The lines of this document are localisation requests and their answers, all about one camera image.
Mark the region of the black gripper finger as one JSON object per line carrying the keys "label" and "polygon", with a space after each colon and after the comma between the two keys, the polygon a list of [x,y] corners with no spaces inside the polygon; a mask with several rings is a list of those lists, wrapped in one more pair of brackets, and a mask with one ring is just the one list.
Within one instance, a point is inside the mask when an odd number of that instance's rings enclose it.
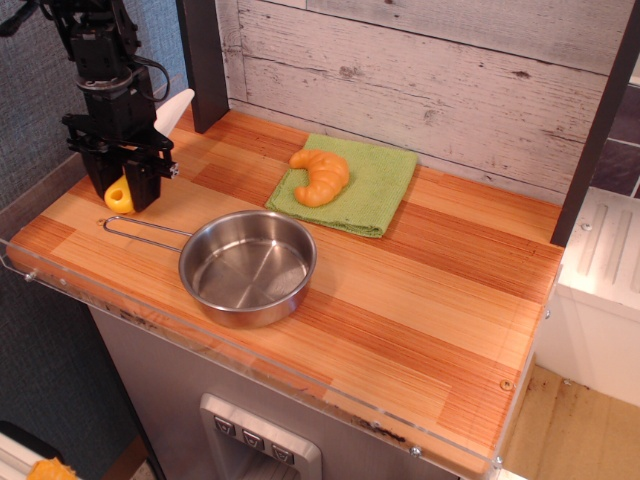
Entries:
{"label": "black gripper finger", "polygon": [[103,199],[107,190],[123,176],[120,162],[110,152],[82,152],[81,157],[96,194]]}
{"label": "black gripper finger", "polygon": [[124,172],[134,210],[142,212],[160,197],[161,177],[151,166],[137,161],[128,161]]}

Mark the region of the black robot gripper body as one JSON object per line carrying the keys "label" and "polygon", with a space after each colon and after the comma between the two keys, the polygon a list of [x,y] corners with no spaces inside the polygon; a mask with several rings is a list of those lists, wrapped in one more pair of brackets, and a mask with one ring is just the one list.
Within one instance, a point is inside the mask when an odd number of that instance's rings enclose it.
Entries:
{"label": "black robot gripper body", "polygon": [[155,128],[156,104],[145,65],[127,68],[111,80],[77,81],[87,107],[85,114],[67,114],[69,147],[79,152],[110,152],[122,166],[128,161],[154,167],[169,154],[173,143]]}

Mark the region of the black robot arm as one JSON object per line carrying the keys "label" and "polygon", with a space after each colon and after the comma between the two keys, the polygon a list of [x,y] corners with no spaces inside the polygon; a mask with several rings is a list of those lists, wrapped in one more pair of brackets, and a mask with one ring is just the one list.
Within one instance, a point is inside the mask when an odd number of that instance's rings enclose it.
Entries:
{"label": "black robot arm", "polygon": [[77,70],[87,112],[67,114],[68,146],[80,154],[99,197],[114,212],[141,212],[161,195],[161,181],[179,168],[173,143],[155,127],[163,98],[153,92],[138,27],[121,1],[27,1],[1,25],[14,35],[35,11],[53,22]]}

